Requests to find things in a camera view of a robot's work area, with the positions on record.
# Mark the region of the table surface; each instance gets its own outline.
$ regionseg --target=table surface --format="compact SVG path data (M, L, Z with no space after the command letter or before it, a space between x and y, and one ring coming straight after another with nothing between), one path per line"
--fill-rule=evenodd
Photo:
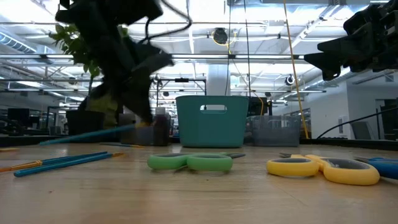
M97 144L21 147L0 153L0 166L96 151L126 157L16 178L0 173L0 223L397 223L398 182L352 186L270 175L278 153L352 158L398 152L333 146L186 149L179 145L133 149ZM229 174L152 171L146 159L165 152L244 152Z

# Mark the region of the hanging wire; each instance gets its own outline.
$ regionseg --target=hanging wire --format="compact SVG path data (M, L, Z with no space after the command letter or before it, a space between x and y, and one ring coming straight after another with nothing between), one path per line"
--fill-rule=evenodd
M305 132L305 138L306 138L306 139L309 139L309 137L308 137L308 130L307 130L307 124L305 123L305 117L304 117L304 113L303 113L303 106L302 106L302 104L301 104L300 90L299 90L299 82L297 81L296 66L295 66L295 62L294 62L293 47L292 47L292 37L290 36L289 20L287 19L286 0L284 0L284 8L285 8L285 16L286 16L287 35L289 36L290 56L292 57L292 65L293 65L293 73L294 73L294 82L295 82L295 84L296 84L298 105L299 105L299 107L300 107L301 120L303 121L303 127L304 127L304 132Z
M232 1L232 0L229 0L229 22L228 22L229 27L228 27L228 45L227 45L227 48L228 48L228 60L227 60L227 62L226 62L227 66L226 66L226 83L225 83L225 93L224 93L224 96L226 96L226 91L228 90L228 80L229 80L229 77L230 77L230 74L229 74L229 55L231 54L231 51L230 51L229 43L231 42L231 12L232 12L232 2L231 2L231 1ZM216 44L218 44L218 43L214 40L213 33L211 34L211 36L212 36L213 41L214 41Z
M235 60L232 59L232 62L234 63L235 68L236 68L236 70L237 70L238 73L239 73L239 76L240 76L240 77L242 78L242 80L245 82L246 86L249 87L249 84L247 83L247 81L246 81L246 80L244 79L244 77L242 76L242 73L239 71L238 66L236 66ZM257 95L256 92L253 91L253 93L255 94L256 97L259 98L259 100L260 100L260 102L261 102L261 114L260 114L260 115L262 116L262 112L264 112L264 102L263 102L263 100L261 99L261 97Z
M249 51L249 31L248 31L248 15L246 14L246 0L243 0L244 6L244 23L246 25L246 40L248 47L248 76L249 76L249 100L251 98L251 88L250 88L250 51Z
M163 32L163 33L159 33L159 34L155 34L152 36L149 36L149 23L150 20L147 20L147 22L145 23L145 38L140 40L139 43L143 43L146 40L149 42L151 39L156 38L156 37L162 37L164 35L170 35L170 34L175 34L181 31L184 31L186 29L188 29L189 27L191 27L192 25L192 19L191 17L189 17L188 15L184 14L182 11L179 11L177 8L175 8L173 5L171 5L169 2L167 2L166 0L161 0L163 4L165 4L165 6L167 6L171 11L175 12L176 14L178 14L179 16L181 16L182 18L186 18L188 21L188 24L185 27L179 28L179 29L175 29L175 30L171 30L171 31L167 31L167 32Z

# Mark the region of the blue pencil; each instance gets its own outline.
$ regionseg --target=blue pencil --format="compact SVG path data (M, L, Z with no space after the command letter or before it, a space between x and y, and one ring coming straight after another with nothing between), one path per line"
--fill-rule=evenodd
M79 156L65 156L65 157L59 157L59 158L54 158L54 159L44 159L42 160L42 166L44 165L49 165L49 164L54 164L58 162L66 162L66 161L72 161L75 159L81 159L84 157L90 157L90 156L98 156L102 154L107 154L108 152L96 152L96 153L91 153L91 154L83 154Z
M93 136L100 136L100 135L103 135L103 134L111 134L111 133L116 133L116 132L121 132L121 131L127 131L127 130L130 130L130 129L134 129L135 127L136 127L135 124L129 124L129 125L125 125L125 126L121 126L121 127L117 127L117 128L107 129L107 130L93 131L93 132L90 132L90 133L78 134L78 135L70 136L70 137L66 137L66 138L60 138L60 139L44 141L44 142L40 142L39 145L40 146L47 146L47 145L50 145L50 144L66 143L66 142L70 142L70 141L73 141L73 140L81 140L81 139L90 138L90 137L93 137Z
M19 170L14 173L14 176L23 177L26 175L36 174L39 172L54 170L54 169L58 169L58 168L68 167L68 166L74 166L74 165L78 165L78 164L82 164L82 163L86 163L86 162L93 162L93 161L98 161L101 159L107 159L110 157L121 156L121 155L123 155L123 153L115 153L115 154L108 153L108 154L102 154L102 155L97 155L97 156L90 156L90 157L77 159L74 161L60 162L60 163L50 164L50 165L46 165L46 166L40 166L40 167L35 167L35 168L30 168L30 169Z
M7 172L7 171L12 171L12 170L20 170L20 169L44 166L44 165L54 164L54 163L58 163L58 162L66 162L66 161L72 161L75 159L81 159L84 157L98 156L98 155L107 154L107 153L108 152L97 152L97 153L84 154L84 155L79 155L79 156L64 156L64 157L59 157L59 158L54 158L54 159L44 159L42 161L38 160L38 161L28 162L25 164L15 165L12 167L0 168L0 172Z

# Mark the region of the computer monitor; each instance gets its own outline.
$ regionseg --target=computer monitor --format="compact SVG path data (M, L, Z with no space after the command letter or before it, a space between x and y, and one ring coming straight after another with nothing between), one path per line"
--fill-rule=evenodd
M261 114L261 106L262 102L264 103L264 108ZM268 102L266 97L261 97L261 100L258 97L249 98L249 108L248 108L248 116L262 116L268 113Z
M29 113L28 108L8 108L7 118L17 121L23 126L30 126Z

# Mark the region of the black cable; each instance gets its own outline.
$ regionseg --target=black cable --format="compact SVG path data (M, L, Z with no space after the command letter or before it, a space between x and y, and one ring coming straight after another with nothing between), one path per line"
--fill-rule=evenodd
M396 108L391 108L391 109L388 109L388 110L385 110L385 111L380 111L380 112L378 112L378 113L371 114L371 115L365 116L365 117L363 117L363 118L354 119L354 120L352 120L352 121L347 121L347 122L344 122L344 123L342 123L342 124L336 125L336 126L330 128L330 129L326 130L326 131L325 131L324 133L322 133L321 135L319 135L319 136L317 137L317 139L320 139L322 136L324 136L324 135L325 135L326 133L328 133L329 131L331 131L331 130L333 130L333 129L335 129L335 128L338 128L338 127L340 127L340 126L343 126L344 124L350 124L350 123L355 122L355 121L361 121L361 120L363 120L363 119L371 118L371 117L373 117L373 116L377 116L377 115L379 115L379 114L383 114L383 113L386 113L386 112L390 112L390 111L393 111L393 110L396 110L396 109L398 109L398 107L396 107Z
M228 27L228 59L227 59L227 63L226 63L226 83L225 83L225 94L224 96L226 96L226 91L228 89L228 80L230 79L230 74L229 74L229 53L230 53L230 49L231 49L231 10L232 10L232 0L229 0L229 27Z
M181 17L183 17L183 18L186 18L186 19L188 20L188 24L187 24L185 27L183 27L183 28L179 28L179 29L175 29L175 30L171 30L171 31L168 31L168 32L163 32L163 33L159 33L159 34L155 34L155 35L152 35L152 36L150 36L150 37L147 37L147 30L148 30L148 26L149 26L149 21L147 21L147 22L145 23L146 37L145 37L144 39L140 40L139 43L143 43L143 42L146 41L146 40L148 40L148 42L149 42L152 38L161 37L161 36L164 36L164 35L170 35L170 34L174 34L174 33L178 33L178 32L184 31L184 30L188 29L188 28L192 25L192 19L191 19L191 17L185 15L183 12L181 12L181 11L179 11L178 9L174 8L174 6L171 5L170 3L168 3L166 0L161 0L161 1L162 1L162 3L165 4L170 10L172 10L173 12L175 12L176 14L178 14L179 16L181 16Z
M246 25L246 40L248 43L248 76L249 76L249 100L251 99L251 86L250 86L250 51L249 51L249 31L248 31L248 17L246 14L246 0L243 0L243 6L244 6L244 20L245 20L245 25Z

